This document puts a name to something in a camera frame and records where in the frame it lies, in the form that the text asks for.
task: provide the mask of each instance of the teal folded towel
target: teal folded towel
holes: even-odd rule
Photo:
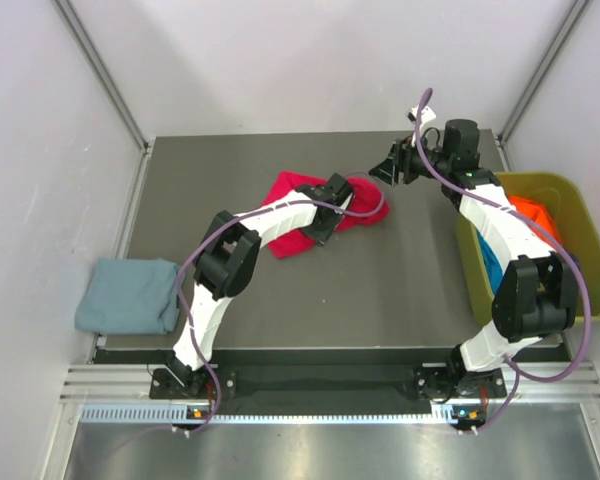
[[[76,328],[105,335],[172,332],[179,313],[178,268],[162,259],[99,260],[76,311]]]

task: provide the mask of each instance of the white wall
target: white wall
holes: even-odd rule
[[[147,136],[500,129],[566,0],[73,0]]]
[[[139,158],[51,2],[0,2],[0,479],[34,476]]]
[[[552,170],[573,180],[600,234],[600,0],[574,32],[510,151],[516,169]],[[590,357],[600,375],[600,325],[595,327]]]

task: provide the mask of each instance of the olive green plastic bin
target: olive green plastic bin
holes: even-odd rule
[[[517,195],[545,205],[568,252],[575,255],[589,289],[593,320],[600,320],[600,238],[580,192],[566,178],[547,172],[496,174],[508,195]],[[493,293],[484,266],[475,228],[462,216],[456,222],[473,315],[480,325],[491,321]],[[576,322],[582,321],[578,302]]]

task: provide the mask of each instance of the folded cloth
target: folded cloth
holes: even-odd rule
[[[382,198],[382,193],[378,187],[363,178],[348,178],[347,180],[349,180],[349,183],[353,186],[353,200],[349,204],[348,210],[364,213],[370,212],[378,206],[378,203]],[[323,178],[308,177],[293,172],[280,172],[273,187],[271,187],[271,191],[264,199],[263,205],[280,200],[287,193],[300,185],[310,184],[317,186],[324,185],[325,183],[327,183],[327,181]],[[389,205],[387,202],[384,202],[384,205],[382,205],[382,208],[378,213],[370,217],[357,218],[345,215],[336,228],[336,231],[340,232],[356,225],[373,225],[386,217],[389,214],[389,211]],[[267,246],[277,258],[284,258],[305,252],[313,247],[315,243],[314,240],[304,235],[301,231],[293,230],[273,242],[270,242]]]
[[[509,203],[516,207],[516,210],[518,212],[537,223],[547,233],[549,233],[553,238],[555,238],[558,243],[562,243],[562,239],[560,238],[558,229],[553,223],[553,219],[549,215],[549,212],[547,212],[547,209],[544,205],[538,202],[534,202],[533,200],[529,200],[528,198],[517,197],[515,195],[509,195],[507,198],[509,199]],[[549,239],[546,238],[541,232],[539,232],[534,227],[530,228],[536,235],[538,235],[538,237],[540,237],[542,240],[551,245]],[[502,268],[500,267],[500,263],[496,258],[496,254],[493,253],[491,247],[487,244],[485,239],[482,238],[480,232],[476,231],[476,233],[478,234],[478,242],[480,243],[482,259],[484,261],[484,266],[487,270],[487,276],[489,277],[491,291],[495,294],[498,291],[498,288],[500,288],[500,283],[502,282]]]
[[[167,334],[178,320],[178,265],[166,260],[98,261],[75,316],[78,330]]]

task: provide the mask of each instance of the orange cloth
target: orange cloth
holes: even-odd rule
[[[530,218],[534,222],[536,222],[539,226],[544,228],[548,233],[550,233],[553,238],[555,238],[558,243],[562,244],[562,239],[560,238],[560,234],[558,233],[558,229],[553,223],[553,219],[547,212],[547,209],[541,203],[534,202],[533,200],[529,200],[523,197],[516,197],[515,195],[508,195],[509,202],[516,207],[516,210],[520,212],[527,218]],[[542,240],[551,245],[551,241],[548,238],[537,231],[535,228],[531,227],[531,230],[535,232]]]

